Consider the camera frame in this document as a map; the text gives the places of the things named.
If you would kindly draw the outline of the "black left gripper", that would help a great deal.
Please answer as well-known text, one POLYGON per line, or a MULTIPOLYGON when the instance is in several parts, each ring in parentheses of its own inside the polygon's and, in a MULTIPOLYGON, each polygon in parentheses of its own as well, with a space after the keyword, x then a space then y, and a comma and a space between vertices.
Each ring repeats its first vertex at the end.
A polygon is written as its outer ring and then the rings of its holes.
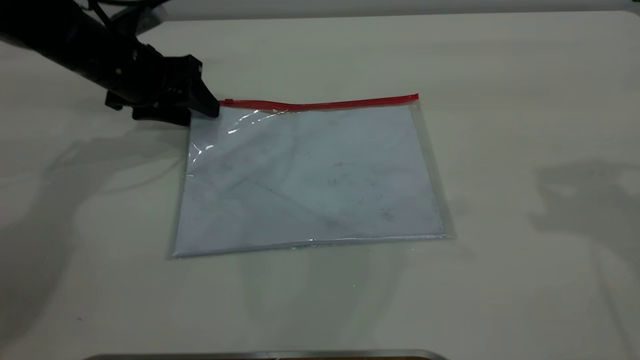
POLYGON ((112 68, 105 98, 110 109, 132 108, 135 121, 191 125, 191 110, 217 118, 220 101, 202 80, 202 62, 192 55, 161 55, 149 45, 104 48, 112 68))

